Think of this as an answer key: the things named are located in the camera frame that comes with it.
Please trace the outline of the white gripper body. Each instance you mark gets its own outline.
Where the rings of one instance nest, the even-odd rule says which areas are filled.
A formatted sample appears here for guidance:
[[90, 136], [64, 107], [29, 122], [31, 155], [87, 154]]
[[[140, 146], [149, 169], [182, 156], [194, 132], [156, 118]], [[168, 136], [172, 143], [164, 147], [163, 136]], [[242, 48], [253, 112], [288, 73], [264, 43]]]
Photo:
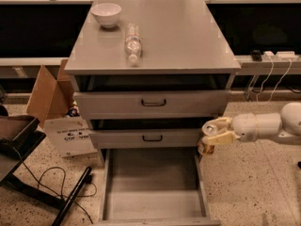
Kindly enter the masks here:
[[231, 128], [242, 142], [254, 142], [257, 140], [256, 117], [254, 114], [240, 114], [231, 122]]

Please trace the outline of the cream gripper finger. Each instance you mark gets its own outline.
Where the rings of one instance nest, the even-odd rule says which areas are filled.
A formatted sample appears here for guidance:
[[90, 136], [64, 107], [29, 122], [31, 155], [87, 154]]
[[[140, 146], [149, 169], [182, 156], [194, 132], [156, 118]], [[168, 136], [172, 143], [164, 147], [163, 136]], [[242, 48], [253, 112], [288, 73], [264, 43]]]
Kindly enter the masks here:
[[236, 141], [239, 137], [231, 131], [227, 131], [225, 133], [215, 135], [215, 136], [205, 136], [202, 139], [202, 142], [206, 145], [223, 145], [223, 144], [231, 144]]
[[216, 127], [218, 130], [221, 130], [222, 128], [229, 129], [231, 122], [232, 122], [231, 117], [219, 117], [209, 121], [209, 124], [213, 127]]

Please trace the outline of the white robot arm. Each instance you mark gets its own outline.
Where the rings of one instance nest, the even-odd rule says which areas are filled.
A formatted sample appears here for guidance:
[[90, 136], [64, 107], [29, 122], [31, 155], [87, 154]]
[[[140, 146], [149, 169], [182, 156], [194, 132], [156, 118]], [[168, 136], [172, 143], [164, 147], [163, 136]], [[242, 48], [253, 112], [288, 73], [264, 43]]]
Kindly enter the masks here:
[[215, 146], [269, 139], [279, 144], [301, 144], [301, 104], [288, 103], [278, 113], [219, 117], [202, 126], [204, 145]]

